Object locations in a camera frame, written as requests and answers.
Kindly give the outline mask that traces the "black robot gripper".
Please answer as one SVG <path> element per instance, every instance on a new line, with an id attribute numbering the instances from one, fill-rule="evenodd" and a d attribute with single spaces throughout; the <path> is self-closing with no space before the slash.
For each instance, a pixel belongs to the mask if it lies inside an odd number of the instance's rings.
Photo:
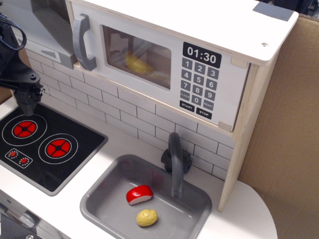
<path id="1" fill-rule="evenodd" d="M 15 90 L 13 95 L 26 116 L 34 114 L 45 92 L 39 74 L 24 64 L 19 56 L 13 56 L 6 68 L 2 68 L 0 86 Z"/>

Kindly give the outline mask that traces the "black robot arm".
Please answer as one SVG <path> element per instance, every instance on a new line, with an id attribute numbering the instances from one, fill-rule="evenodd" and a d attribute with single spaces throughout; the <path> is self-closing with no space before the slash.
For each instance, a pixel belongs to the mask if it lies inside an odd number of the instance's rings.
<path id="1" fill-rule="evenodd" d="M 26 116 L 33 115 L 44 93 L 40 76 L 22 62 L 19 52 L 26 34 L 7 16 L 0 15 L 0 86 L 13 90 L 18 106 Z"/>

